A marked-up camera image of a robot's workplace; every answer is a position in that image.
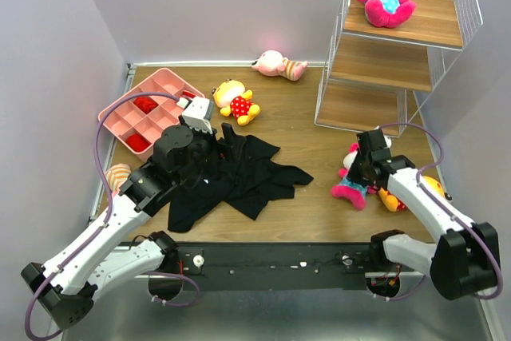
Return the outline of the yellow plush red dotted dress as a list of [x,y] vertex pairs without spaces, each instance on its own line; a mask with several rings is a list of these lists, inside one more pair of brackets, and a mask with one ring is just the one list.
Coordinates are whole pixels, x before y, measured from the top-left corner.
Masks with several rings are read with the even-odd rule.
[[253,92],[241,81],[228,79],[212,90],[213,100],[224,117],[233,116],[240,126],[249,124],[261,108],[252,101]]

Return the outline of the pink plush striped hat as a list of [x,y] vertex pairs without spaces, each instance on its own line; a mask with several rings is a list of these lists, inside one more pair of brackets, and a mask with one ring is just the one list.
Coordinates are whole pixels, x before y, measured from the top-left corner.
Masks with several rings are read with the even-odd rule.
[[130,173],[131,168],[123,163],[111,165],[110,168],[105,171],[105,178],[111,189],[112,196],[116,196],[119,193],[120,187],[127,181]]

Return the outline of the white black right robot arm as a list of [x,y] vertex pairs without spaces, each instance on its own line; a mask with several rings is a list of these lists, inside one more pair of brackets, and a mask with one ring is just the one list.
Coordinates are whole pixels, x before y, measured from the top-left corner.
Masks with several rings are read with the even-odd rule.
[[476,223],[437,192],[406,156],[394,156],[381,127],[357,135],[358,150],[347,179],[384,188],[396,196],[427,229],[427,244],[400,231],[372,236],[367,260],[379,271],[404,265],[431,280],[448,300],[471,295],[497,298],[504,280],[496,229]]

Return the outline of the red cloth ball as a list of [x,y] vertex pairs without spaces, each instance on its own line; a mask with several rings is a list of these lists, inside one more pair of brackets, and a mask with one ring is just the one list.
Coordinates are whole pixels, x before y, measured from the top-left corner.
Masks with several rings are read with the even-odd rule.
[[135,98],[133,104],[144,114],[151,113],[158,106],[158,104],[151,97],[146,96]]
[[150,143],[139,133],[127,137],[125,143],[134,153],[142,153],[150,146]]

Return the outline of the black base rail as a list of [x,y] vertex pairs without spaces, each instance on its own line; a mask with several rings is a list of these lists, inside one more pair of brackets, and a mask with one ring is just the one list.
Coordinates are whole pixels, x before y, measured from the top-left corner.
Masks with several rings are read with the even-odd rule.
[[406,266],[370,261],[367,243],[213,243],[180,242],[183,272],[206,291],[277,291],[303,289],[396,291]]

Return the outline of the black t-shirt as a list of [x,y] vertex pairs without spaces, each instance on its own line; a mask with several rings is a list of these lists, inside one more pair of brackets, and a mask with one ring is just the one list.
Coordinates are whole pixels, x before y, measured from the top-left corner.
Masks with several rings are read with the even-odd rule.
[[180,189],[169,206],[168,230],[189,232],[221,202],[256,220],[269,201],[294,198],[295,186],[310,184],[313,176],[297,166],[275,163],[272,158],[279,150],[247,135],[239,160],[220,161]]

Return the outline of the pink divided organizer box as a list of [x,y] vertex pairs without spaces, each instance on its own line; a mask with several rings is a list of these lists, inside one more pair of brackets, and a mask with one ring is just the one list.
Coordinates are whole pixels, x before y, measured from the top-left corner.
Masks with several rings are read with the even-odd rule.
[[[103,120],[103,126],[127,150],[141,161],[146,161],[153,154],[153,144],[160,138],[164,129],[179,123],[179,116],[183,109],[176,104],[184,90],[194,93],[197,97],[204,96],[197,88],[170,69],[158,69],[126,93],[133,98],[116,107]],[[134,99],[140,96],[151,97],[158,106],[151,113],[144,114],[133,104]],[[125,139],[134,133],[139,133],[150,143],[150,146],[142,153],[134,153],[125,143]]]

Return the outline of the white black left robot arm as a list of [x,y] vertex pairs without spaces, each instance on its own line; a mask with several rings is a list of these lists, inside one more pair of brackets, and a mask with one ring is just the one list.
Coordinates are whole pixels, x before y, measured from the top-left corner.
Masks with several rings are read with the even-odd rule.
[[227,123],[223,137],[215,130],[188,125],[165,129],[153,154],[134,170],[108,208],[70,245],[45,263],[27,264],[22,278],[33,292],[29,305],[46,310],[64,331],[77,325],[107,291],[132,277],[149,274],[183,280],[176,242],[153,232],[117,256],[111,251],[136,228],[154,217],[185,188],[203,179],[203,171],[223,161],[237,161],[246,142]]

